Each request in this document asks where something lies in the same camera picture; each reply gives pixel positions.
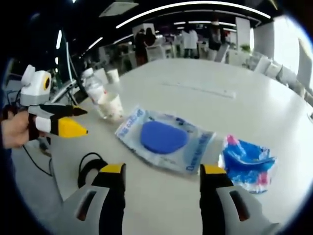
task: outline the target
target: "black cable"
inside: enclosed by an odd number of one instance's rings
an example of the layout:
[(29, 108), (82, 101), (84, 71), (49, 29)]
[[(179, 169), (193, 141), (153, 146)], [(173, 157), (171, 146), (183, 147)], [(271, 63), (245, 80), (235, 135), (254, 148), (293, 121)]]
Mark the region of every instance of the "black cable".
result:
[(86, 154), (86, 155), (83, 156), (83, 158), (80, 160), (79, 168), (78, 168), (78, 174), (80, 174), (80, 172), (81, 172), (83, 160), (84, 160), (86, 157), (88, 157), (89, 155), (91, 155), (91, 154), (94, 154), (94, 155), (98, 156), (98, 158), (102, 160), (101, 156), (100, 156), (99, 154), (97, 154), (97, 153), (93, 153), (93, 152), (92, 152), (92, 153)]
[[(96, 155), (99, 157), (99, 159), (93, 159), (90, 162), (86, 163), (86, 165), (82, 168), (82, 163), (83, 160), (89, 156), (89, 155)], [(97, 171), (100, 171), (102, 168), (104, 168), (108, 163), (106, 161), (104, 161), (99, 154), (97, 153), (88, 153), (86, 154), (80, 161), (79, 163), (79, 168), (78, 168), (78, 179), (77, 179), (77, 185), (78, 188), (81, 188), (82, 186), (84, 186), (86, 184), (86, 177), (88, 175), (88, 173), (92, 170), (92, 169), (96, 169)]]
[(6, 93), (6, 99), (8, 100), (8, 104), (11, 104), (11, 100), (9, 98), (9, 95), (12, 94), (12, 93), (15, 93), (15, 92), (19, 92), (19, 91), (9, 91)]
[(42, 170), (42, 169), (35, 163), (35, 161), (32, 159), (32, 157), (30, 156), (29, 152), (27, 151), (27, 149), (25, 148), (24, 145), (23, 145), (23, 149), (25, 150), (25, 152), (27, 153), (27, 155), (29, 156), (29, 158), (31, 159), (31, 161), (33, 162), (33, 164), (34, 164), (39, 170), (41, 170), (43, 173), (45, 173), (45, 174), (48, 175), (48, 176), (52, 176), (51, 173), (49, 174), (49, 173), (45, 172), (44, 170)]
[(16, 97), (15, 97), (15, 103), (17, 104), (17, 101), (18, 101), (18, 98), (19, 98), (19, 95), (21, 94), (21, 89), (18, 91), (18, 93), (16, 94)]
[(50, 170), (50, 175), (52, 175), (52, 170), (51, 170), (51, 162), (52, 162), (52, 157), (49, 160), (49, 170)]

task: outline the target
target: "person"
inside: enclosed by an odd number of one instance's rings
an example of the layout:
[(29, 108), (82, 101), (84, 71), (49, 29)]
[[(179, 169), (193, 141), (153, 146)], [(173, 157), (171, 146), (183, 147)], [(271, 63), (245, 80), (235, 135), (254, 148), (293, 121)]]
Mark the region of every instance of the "person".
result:
[(145, 46), (150, 47), (156, 42), (156, 36), (153, 34), (151, 28), (147, 28), (145, 35)]
[(182, 39), (184, 45), (184, 58), (194, 58), (194, 50), (197, 49), (198, 35), (197, 32), (191, 27), (190, 24), (186, 24), (182, 31)]
[(147, 59), (147, 52), (145, 46), (145, 30), (141, 29), (135, 36), (135, 54), (137, 65), (141, 66), (144, 65)]
[(8, 111), (8, 119), (1, 120), (2, 144), (5, 149), (19, 148), (29, 141), (28, 111), (22, 111), (15, 116)]
[(216, 19), (209, 27), (209, 60), (215, 60), (217, 52), (225, 42), (225, 32), (220, 26), (219, 20)]
[[(295, 3), (294, 1), (291, 0), (285, 1), (278, 0), (276, 2), (283, 4), (279, 6), (285, 6), (286, 10), (288, 10), (288, 13), (292, 13), (294, 16), (296, 16), (296, 19), (298, 19), (299, 22), (303, 26), (305, 26), (305, 28), (307, 29), (307, 33), (310, 34), (311, 38), (313, 37), (313, 22), (311, 20), (313, 11), (311, 7), (305, 7), (307, 6), (306, 1), (300, 0)], [(13, 21), (8, 21), (7, 23), (7, 25), (9, 25), (10, 27), (11, 22)], [(15, 19), (15, 22), (20, 24), (21, 20)], [(24, 231), (26, 230), (32, 234), (44, 234), (45, 230), (43, 230), (42, 228), (40, 229), (38, 228), (40, 224), (35, 219), (33, 213), (27, 208), (27, 205), (22, 202), (22, 198), (18, 194), (19, 193), (18, 190), (14, 188), (13, 181), (9, 181), (9, 177), (6, 174), (6, 168), (3, 167), (2, 170), (3, 170), (2, 180), (5, 182), (5, 184), (2, 184), (3, 190), (5, 191), (5, 193), (3, 193), (4, 199), (2, 200), (2, 205), (4, 205), (3, 211), (5, 213), (2, 227), (2, 230), (4, 231), (3, 234), (14, 234), (20, 231), (21, 228), (23, 228)], [(308, 191), (306, 198), (303, 200), (304, 201), (301, 211), (299, 212), (298, 215), (295, 215), (295, 217), (290, 220), (289, 226), (285, 227), (284, 228), (285, 231), (282, 231), (282, 233), (305, 234), (308, 231), (312, 230), (312, 223), (310, 222), (310, 218), (313, 214), (312, 192)], [(22, 223), (19, 223), (19, 225), (17, 226), (16, 224), (17, 221), (22, 221)]]

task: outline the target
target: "ceiling light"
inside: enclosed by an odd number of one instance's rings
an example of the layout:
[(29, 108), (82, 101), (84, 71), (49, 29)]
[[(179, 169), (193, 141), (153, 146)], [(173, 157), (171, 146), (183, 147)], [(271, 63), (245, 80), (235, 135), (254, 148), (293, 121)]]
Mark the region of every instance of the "ceiling light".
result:
[(93, 48), (94, 45), (96, 45), (96, 44), (97, 44), (98, 42), (100, 42), (102, 39), (103, 39), (103, 37), (98, 38), (97, 41), (95, 41), (93, 44), (91, 44), (91, 45), (88, 47), (88, 50), (90, 50), (91, 48)]
[[(211, 21), (189, 21), (190, 24), (209, 24), (209, 23), (212, 23)], [(226, 22), (219, 22), (221, 25), (227, 25), (227, 26), (233, 26), (233, 27), (236, 27), (236, 25), (234, 23), (226, 23)]]
[(278, 7), (277, 7), (276, 3), (273, 0), (269, 0), (269, 1), (270, 1), (270, 3), (273, 4), (273, 6), (276, 9), (276, 11), (278, 11)]
[(190, 24), (192, 24), (192, 23), (193, 23), (193, 24), (201, 24), (201, 23), (202, 23), (202, 24), (204, 24), (204, 23), (205, 23), (205, 24), (209, 24), (209, 23), (212, 23), (212, 22), (211, 22), (211, 21), (189, 21), (189, 23), (190, 23)]
[(128, 24), (131, 21), (134, 21), (134, 20), (136, 20), (136, 19), (138, 19), (140, 17), (143, 17), (145, 15), (151, 14), (151, 13), (156, 12), (156, 11), (164, 10), (164, 9), (171, 8), (171, 7), (185, 6), (185, 5), (194, 5), (194, 4), (215, 4), (215, 5), (232, 6), (232, 7), (237, 7), (237, 8), (243, 9), (243, 10), (254, 12), (254, 13), (259, 14), (261, 16), (264, 16), (264, 17), (266, 17), (268, 19), (271, 18), (269, 15), (267, 15), (267, 14), (261, 12), (261, 11), (255, 10), (255, 9), (247, 7), (247, 6), (234, 4), (234, 3), (223, 2), (223, 1), (187, 1), (187, 2), (179, 2), (179, 3), (174, 3), (174, 4), (170, 4), (170, 5), (166, 5), (166, 6), (161, 6), (161, 7), (157, 7), (157, 8), (154, 8), (152, 10), (143, 12), (143, 13), (141, 13), (139, 15), (131, 17), (130, 19), (124, 21), (123, 23), (120, 23), (115, 28), (120, 28), (120, 27)]
[(220, 22), (221, 25), (227, 25), (227, 26), (233, 26), (236, 27), (236, 25), (234, 23), (226, 23), (226, 22)]
[(57, 50), (60, 48), (61, 45), (61, 39), (62, 39), (62, 31), (59, 30), (58, 39), (57, 39)]
[(176, 12), (171, 12), (171, 13), (168, 13), (168, 14), (163, 14), (163, 15), (158, 15), (156, 17), (152, 17), (152, 18), (149, 18), (149, 19), (146, 19), (144, 20), (144, 22), (150, 22), (151, 20), (155, 19), (155, 18), (158, 18), (158, 17), (161, 17), (161, 16), (166, 16), (166, 15), (173, 15), (173, 14), (178, 14), (178, 13), (186, 13), (186, 12), (219, 12), (219, 13), (225, 13), (225, 14), (230, 14), (230, 15), (234, 15), (234, 16), (240, 16), (242, 18), (247, 18), (249, 20), (254, 20), (257, 22), (257, 24), (255, 25), (256, 27), (259, 26), (261, 24), (261, 21), (256, 19), (256, 18), (253, 18), (253, 17), (250, 17), (250, 16), (245, 16), (243, 14), (239, 14), (239, 13), (235, 13), (235, 12), (230, 12), (230, 11), (220, 11), (220, 10), (206, 10), (206, 9), (202, 9), (202, 10), (185, 10), (185, 11), (176, 11)]
[(123, 41), (123, 40), (125, 40), (125, 39), (127, 39), (127, 38), (129, 38), (129, 37), (132, 37), (132, 36), (133, 36), (133, 34), (130, 34), (130, 35), (124, 37), (124, 38), (121, 38), (121, 39), (119, 39), (119, 40), (116, 40), (113, 44), (117, 44), (117, 43), (119, 43), (119, 42), (121, 42), (121, 41)]
[(223, 28), (225, 31), (229, 31), (229, 32), (237, 32), (237, 30), (232, 29), (232, 28)]

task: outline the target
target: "white table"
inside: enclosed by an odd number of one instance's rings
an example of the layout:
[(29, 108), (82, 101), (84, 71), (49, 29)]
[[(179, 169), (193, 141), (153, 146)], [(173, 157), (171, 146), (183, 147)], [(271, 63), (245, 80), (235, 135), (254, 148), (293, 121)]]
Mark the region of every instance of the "white table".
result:
[[(219, 137), (230, 133), (269, 147), (278, 158), (277, 171), (269, 191), (256, 198), (272, 222), (286, 223), (303, 203), (313, 178), (313, 125), (307, 117), (307, 103), (287, 87), (243, 68), (192, 59), (148, 63), (123, 75), (121, 86), (126, 112), (140, 104), (179, 115), (217, 131)], [(206, 89), (224, 89), (235, 92), (236, 97), (222, 97)], [(147, 166), (114, 137), (116, 127), (99, 120), (89, 101), (82, 106), (90, 113), (77, 120), (88, 128), (89, 135), (52, 139), (53, 166), (62, 198), (77, 190), (81, 158), (98, 152), (109, 163), (127, 164), (124, 234), (202, 234), (198, 177), (186, 179)], [(209, 148), (202, 162), (217, 160), (220, 143), (217, 138), (215, 149)]]

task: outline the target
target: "ceiling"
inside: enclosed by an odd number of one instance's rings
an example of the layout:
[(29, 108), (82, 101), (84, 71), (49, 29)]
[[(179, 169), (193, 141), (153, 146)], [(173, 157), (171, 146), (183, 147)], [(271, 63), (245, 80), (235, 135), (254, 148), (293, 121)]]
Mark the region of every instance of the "ceiling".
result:
[[(213, 10), (217, 11), (220, 22), (235, 23), (236, 14), (249, 17), (251, 25), (266, 24), (271, 21), (264, 16), (244, 9), (216, 5), (194, 4), (171, 7), (145, 15), (116, 29), (116, 26), (129, 18), (148, 10), (183, 0), (134, 0), (138, 6), (119, 16), (99, 15), (112, 3), (112, 0), (29, 0), (27, 8), (16, 7), (12, 0), (12, 14), (6, 27), (11, 56), (50, 66), (57, 53), (55, 45), (58, 31), (62, 29), (72, 54), (80, 55), (98, 38), (103, 37), (98, 46), (108, 45), (131, 34), (132, 27), (141, 23), (154, 23), (155, 28), (173, 25), (180, 21), (211, 21)], [(227, 0), (227, 2), (248, 6), (271, 17), (282, 14), (269, 0)]]

